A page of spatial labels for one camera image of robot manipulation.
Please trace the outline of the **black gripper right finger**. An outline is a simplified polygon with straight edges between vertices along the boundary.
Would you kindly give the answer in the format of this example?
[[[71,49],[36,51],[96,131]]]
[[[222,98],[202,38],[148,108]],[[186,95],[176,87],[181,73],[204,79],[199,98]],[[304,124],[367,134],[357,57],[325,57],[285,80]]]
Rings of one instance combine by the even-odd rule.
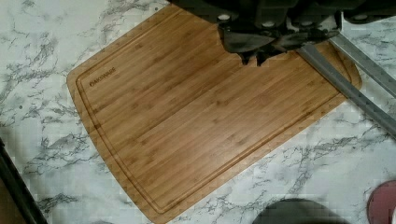
[[[297,50],[305,45],[315,45],[340,34],[339,29],[332,31],[309,29],[291,35],[283,35],[275,41],[262,46],[256,54],[257,65],[261,66],[267,59],[276,55]]]

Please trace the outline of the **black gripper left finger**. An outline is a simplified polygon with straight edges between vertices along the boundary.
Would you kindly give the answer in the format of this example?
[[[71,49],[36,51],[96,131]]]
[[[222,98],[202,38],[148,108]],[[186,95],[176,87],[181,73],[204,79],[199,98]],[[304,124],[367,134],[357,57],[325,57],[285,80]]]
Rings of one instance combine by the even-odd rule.
[[[237,54],[242,65],[247,65],[253,57],[256,58],[257,65],[262,65],[277,55],[277,49],[272,45],[276,36],[269,31],[238,31],[230,27],[219,27],[218,31],[224,49]]]

